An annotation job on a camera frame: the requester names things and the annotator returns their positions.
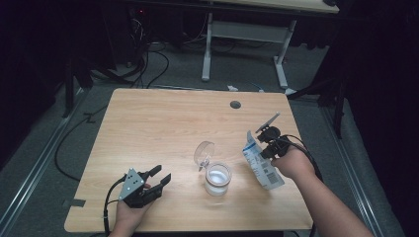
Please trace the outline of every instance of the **gray carpet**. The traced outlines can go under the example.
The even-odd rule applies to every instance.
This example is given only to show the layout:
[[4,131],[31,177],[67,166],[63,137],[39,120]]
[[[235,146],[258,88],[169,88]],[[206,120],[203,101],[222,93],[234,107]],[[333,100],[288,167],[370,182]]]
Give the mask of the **gray carpet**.
[[[227,85],[232,85],[239,91],[256,92],[262,88],[266,92],[284,92],[279,87],[272,60],[279,48],[278,45],[264,44],[258,48],[241,45],[228,53],[215,52],[212,55],[211,75],[208,82],[201,81],[204,50],[199,44],[193,44],[191,47],[177,49],[167,46],[160,51],[168,57],[169,67],[151,87],[176,86],[224,91],[227,90]],[[159,48],[163,48],[163,44],[156,44],[151,49]],[[230,50],[229,45],[215,46],[214,49]],[[284,68],[291,88],[299,90],[310,84],[326,51],[327,48],[307,50],[304,46],[289,49]],[[142,76],[145,85],[166,66],[166,59],[155,52],[149,53],[149,61],[148,68]],[[125,70],[127,69],[121,66],[119,73]],[[92,90],[84,94],[87,95],[86,99],[74,113],[66,131],[85,119],[85,113],[94,113],[105,106],[113,90],[120,87],[123,86],[110,81],[95,80]],[[20,186],[39,159],[51,134],[62,120],[63,89],[58,92],[56,99],[57,102],[34,124],[20,149],[0,173],[0,190],[2,191],[0,213],[6,212]],[[306,96],[291,101],[291,106],[301,137],[316,158],[325,184],[362,218],[362,212],[351,189],[339,151],[339,144],[343,144],[353,162],[357,177],[372,202],[382,236],[403,236],[369,162],[362,137],[353,121],[350,106],[348,103],[345,104],[345,116],[342,123],[343,139],[336,143],[336,138],[330,131],[330,122],[325,118],[325,114],[333,108],[318,108],[314,99],[315,96]],[[57,160],[68,174],[81,177],[104,112],[105,110],[102,110],[93,116],[94,122],[83,122],[77,126],[59,147]],[[36,188],[8,232],[9,236],[91,236],[92,233],[65,232],[63,225],[69,208],[66,201],[74,197],[78,184],[58,172],[53,158],[50,158],[48,162],[42,178],[36,184]],[[300,236],[308,236],[309,232],[297,231],[297,233]],[[295,235],[286,231],[285,236]]]

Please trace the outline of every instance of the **table surface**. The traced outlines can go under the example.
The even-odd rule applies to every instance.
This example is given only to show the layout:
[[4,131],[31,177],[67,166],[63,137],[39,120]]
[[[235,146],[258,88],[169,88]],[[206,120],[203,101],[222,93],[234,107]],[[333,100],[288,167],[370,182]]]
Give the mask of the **table surface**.
[[211,0],[231,4],[253,5],[258,7],[275,7],[290,10],[300,10],[318,13],[338,13],[337,6],[331,7],[323,0]]
[[[238,101],[240,109],[233,109]],[[295,183],[267,191],[258,183],[242,149],[246,133],[275,112],[272,123],[282,134],[299,137],[287,97],[280,93],[117,89],[107,108],[71,206],[65,229],[103,231],[103,206],[111,185],[129,168],[137,172],[162,165],[148,179],[154,186],[167,174],[172,181],[137,229],[141,232],[309,229],[312,219]],[[227,164],[232,179],[222,197],[210,196],[205,171],[198,171],[194,152],[202,141],[215,144],[212,162]],[[122,184],[112,199],[117,199]],[[110,226],[116,204],[109,205]]]

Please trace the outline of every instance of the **human hand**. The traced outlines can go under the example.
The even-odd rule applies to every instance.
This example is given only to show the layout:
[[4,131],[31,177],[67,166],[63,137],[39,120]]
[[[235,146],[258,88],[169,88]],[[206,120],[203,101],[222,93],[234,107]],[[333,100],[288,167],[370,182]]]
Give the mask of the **human hand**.
[[110,236],[113,237],[126,237],[131,236],[135,229],[141,223],[142,217],[145,212],[154,203],[151,202],[143,208],[130,208],[123,200],[118,201],[117,205],[117,219],[114,225],[114,229]]
[[273,159],[271,164],[277,167],[284,176],[292,180],[303,175],[315,175],[314,167],[309,159],[302,151],[292,145],[285,156]]

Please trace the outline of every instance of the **dark background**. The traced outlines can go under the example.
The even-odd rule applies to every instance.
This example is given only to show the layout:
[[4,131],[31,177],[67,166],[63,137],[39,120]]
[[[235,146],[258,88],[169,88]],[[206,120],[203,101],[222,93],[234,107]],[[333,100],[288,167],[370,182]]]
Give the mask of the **dark background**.
[[[419,6],[412,0],[338,3],[340,16],[370,20],[361,26],[301,20],[292,45],[331,45],[313,84],[330,79],[334,83],[311,93],[336,95],[344,82],[345,97],[381,185],[406,236],[415,236]],[[193,35],[204,18],[202,13],[144,9],[152,33],[179,47],[183,32]],[[126,15],[125,5],[0,3],[1,167],[54,103],[69,58],[82,55],[110,69],[135,62]]]

